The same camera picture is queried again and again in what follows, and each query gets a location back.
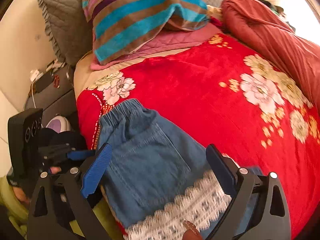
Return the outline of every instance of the elastic waistband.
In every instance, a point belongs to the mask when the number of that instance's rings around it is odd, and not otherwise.
[[[127,119],[129,116],[137,112],[144,111],[143,105],[135,98],[125,100],[115,106],[111,111],[100,117],[99,123],[103,127],[105,125],[117,126],[118,123]]]

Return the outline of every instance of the rust red comforter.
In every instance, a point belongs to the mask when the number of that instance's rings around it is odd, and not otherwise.
[[[290,82],[255,51],[219,34],[95,82],[77,100],[80,130],[95,147],[98,118],[137,98],[203,146],[214,143],[241,166],[278,173],[295,237],[320,199],[320,133],[316,108],[302,93],[286,91],[295,86]]]
[[[221,7],[232,34],[293,78],[320,112],[320,46],[295,35],[258,0],[223,0]]]

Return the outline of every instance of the white lace trim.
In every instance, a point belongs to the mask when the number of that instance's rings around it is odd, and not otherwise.
[[[126,240],[181,240],[186,231],[182,222],[189,220],[199,230],[208,229],[210,221],[217,220],[224,212],[231,197],[226,195],[213,171],[206,171],[184,195],[175,197],[174,203],[157,210],[154,216],[126,229]]]

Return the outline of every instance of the pillow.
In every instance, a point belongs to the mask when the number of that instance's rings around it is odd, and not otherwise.
[[[101,65],[134,52],[163,28],[194,31],[208,22],[204,0],[82,0]]]
[[[222,0],[206,0],[220,6]],[[49,36],[58,60],[76,65],[92,49],[92,26],[84,17],[81,0],[38,0]]]
[[[81,0],[38,0],[57,59],[76,65],[92,49],[92,27],[87,24]]]
[[[97,58],[94,57],[90,68],[91,70],[102,70],[120,62],[125,62],[158,52],[168,51],[172,49],[191,48],[209,40],[217,33],[222,32],[211,23],[208,23],[203,28],[193,32],[176,32],[162,30],[154,39],[144,44],[136,52],[123,55],[116,60],[107,63],[106,65],[100,65]]]

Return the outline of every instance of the gray quilted pillow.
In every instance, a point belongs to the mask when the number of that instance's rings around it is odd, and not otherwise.
[[[221,1],[207,0],[217,7]],[[76,65],[92,49],[92,26],[85,20],[81,0],[38,0],[38,4],[58,60]]]

